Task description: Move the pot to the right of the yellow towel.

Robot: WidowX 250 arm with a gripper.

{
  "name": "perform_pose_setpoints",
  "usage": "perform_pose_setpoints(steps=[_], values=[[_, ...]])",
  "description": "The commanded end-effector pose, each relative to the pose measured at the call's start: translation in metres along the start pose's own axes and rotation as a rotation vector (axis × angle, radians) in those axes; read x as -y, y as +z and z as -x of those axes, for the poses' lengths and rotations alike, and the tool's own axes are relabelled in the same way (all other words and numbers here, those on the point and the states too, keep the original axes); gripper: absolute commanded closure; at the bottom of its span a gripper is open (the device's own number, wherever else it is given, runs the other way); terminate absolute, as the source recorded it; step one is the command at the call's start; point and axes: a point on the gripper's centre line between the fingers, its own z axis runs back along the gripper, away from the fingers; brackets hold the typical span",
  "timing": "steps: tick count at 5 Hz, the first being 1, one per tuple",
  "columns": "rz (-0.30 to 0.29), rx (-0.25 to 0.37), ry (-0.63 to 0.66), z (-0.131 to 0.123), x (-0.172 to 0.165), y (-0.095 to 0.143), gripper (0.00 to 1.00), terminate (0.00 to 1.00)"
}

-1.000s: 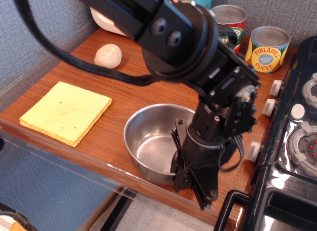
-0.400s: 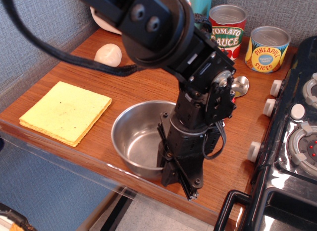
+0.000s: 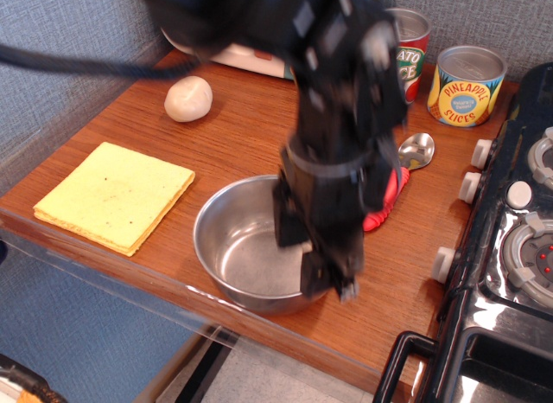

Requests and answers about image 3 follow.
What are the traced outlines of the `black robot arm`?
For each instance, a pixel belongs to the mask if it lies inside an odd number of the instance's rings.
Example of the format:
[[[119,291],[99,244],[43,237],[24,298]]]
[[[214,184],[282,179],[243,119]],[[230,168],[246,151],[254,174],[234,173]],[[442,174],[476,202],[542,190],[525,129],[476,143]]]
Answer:
[[[393,131],[407,116],[394,16],[373,0],[144,0],[169,37],[206,61],[237,44],[289,65],[296,131],[273,191],[279,246],[309,242],[301,290],[357,296],[365,217],[399,171]]]

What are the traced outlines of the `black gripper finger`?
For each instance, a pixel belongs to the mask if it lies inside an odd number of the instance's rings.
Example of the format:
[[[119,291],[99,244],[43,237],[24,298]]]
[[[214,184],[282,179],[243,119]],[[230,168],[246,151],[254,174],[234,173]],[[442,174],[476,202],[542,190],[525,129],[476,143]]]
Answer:
[[[360,272],[360,248],[339,252],[336,258],[312,250],[302,255],[300,290],[311,299],[333,289],[345,303],[359,295],[357,275]]]

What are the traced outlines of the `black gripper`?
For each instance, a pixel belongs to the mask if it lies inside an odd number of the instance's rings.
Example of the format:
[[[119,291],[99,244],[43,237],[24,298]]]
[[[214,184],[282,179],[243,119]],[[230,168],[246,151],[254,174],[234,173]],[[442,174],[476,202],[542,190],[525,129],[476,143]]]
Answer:
[[[397,24],[372,0],[306,0],[296,21],[299,112],[272,190],[276,243],[310,239],[309,264],[360,265],[362,224],[382,207],[407,112]]]

